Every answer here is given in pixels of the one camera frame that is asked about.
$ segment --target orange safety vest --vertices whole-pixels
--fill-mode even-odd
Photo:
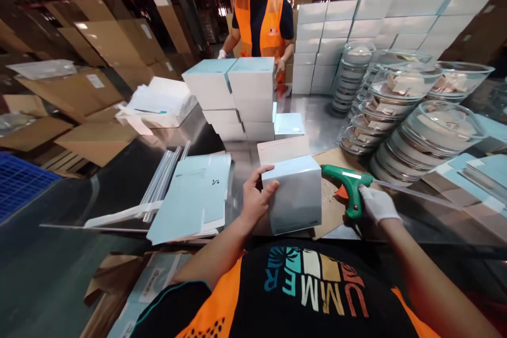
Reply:
[[[260,29],[261,57],[275,57],[278,62],[285,53],[285,41],[280,33],[281,11],[284,0],[268,0],[266,14]],[[241,56],[252,56],[252,30],[250,28],[250,0],[234,0],[234,12],[241,34]],[[285,74],[280,75],[278,82],[285,81]]]

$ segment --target blue plastic crate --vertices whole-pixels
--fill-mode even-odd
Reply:
[[[59,179],[54,173],[0,152],[0,223]]]

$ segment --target stack of glass bowls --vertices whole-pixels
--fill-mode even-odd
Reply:
[[[442,69],[443,74],[425,100],[451,103],[462,102],[495,70],[491,66],[468,62],[438,61],[435,66]]]
[[[425,101],[382,143],[370,169],[382,181],[409,186],[485,137],[469,109],[441,100]]]
[[[382,64],[397,64],[404,62],[428,63],[432,60],[432,58],[432,54],[412,50],[382,49],[374,51],[367,74],[361,83],[356,100],[353,102],[352,108],[347,115],[347,121],[350,121],[352,117],[358,114],[358,108],[355,107],[354,104],[365,100],[370,90],[373,78],[377,75],[379,67]]]
[[[366,75],[375,52],[370,42],[348,42],[345,44],[338,72],[333,81],[331,107],[340,113],[348,112]]]
[[[377,74],[357,115],[340,136],[340,145],[354,155],[364,155],[388,137],[417,106],[442,75],[434,65],[405,62],[376,65]]]

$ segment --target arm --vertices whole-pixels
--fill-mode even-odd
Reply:
[[[391,197],[360,187],[366,210],[386,233],[401,261],[417,316],[443,338],[500,337],[500,334],[432,262],[402,224]]]
[[[238,44],[239,40],[241,40],[241,34],[238,28],[231,28],[231,32],[226,38],[226,41],[223,43],[222,49],[220,52],[225,52],[225,54],[229,54]]]
[[[269,201],[278,189],[277,181],[271,182],[262,192],[256,188],[261,174],[273,168],[273,165],[262,166],[252,173],[243,185],[241,215],[187,261],[174,275],[172,284],[202,280],[214,289],[220,277],[231,270],[255,225],[268,211]]]

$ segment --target white glove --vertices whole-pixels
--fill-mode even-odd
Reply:
[[[366,186],[359,186],[359,192],[363,196],[366,212],[375,221],[375,224],[379,224],[382,219],[387,218],[401,220],[392,198],[386,192]]]

